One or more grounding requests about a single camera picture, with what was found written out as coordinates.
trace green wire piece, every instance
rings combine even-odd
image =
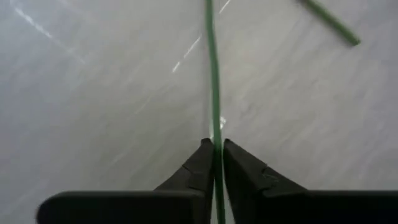
[[[216,35],[214,32],[213,1],[206,1],[206,31],[211,69],[211,100],[213,117],[213,143],[215,146],[215,185],[216,207],[218,224],[225,224],[224,187],[223,187],[223,152],[220,129],[220,71],[218,69],[218,56]]]
[[[341,34],[351,45],[355,46],[361,43],[361,40],[355,33],[346,27],[337,17],[329,12],[324,6],[315,0],[300,0],[308,6],[318,17],[322,18],[337,33]]]

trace green wire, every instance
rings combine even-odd
[[[213,115],[213,143],[215,146],[215,185],[218,224],[225,224],[223,188],[223,152],[220,129],[220,72],[218,69],[217,45],[214,32],[213,1],[206,0],[206,31],[211,69],[211,101]]]
[[[329,24],[337,33],[341,34],[351,45],[361,43],[361,40],[353,31],[346,27],[337,17],[315,0],[300,0],[304,2],[316,15]]]

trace gray marble surface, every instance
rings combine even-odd
[[[398,1],[215,1],[223,137],[311,189],[398,189]],[[0,223],[153,189],[209,136],[202,0],[0,0]],[[227,221],[232,223],[230,211]]]

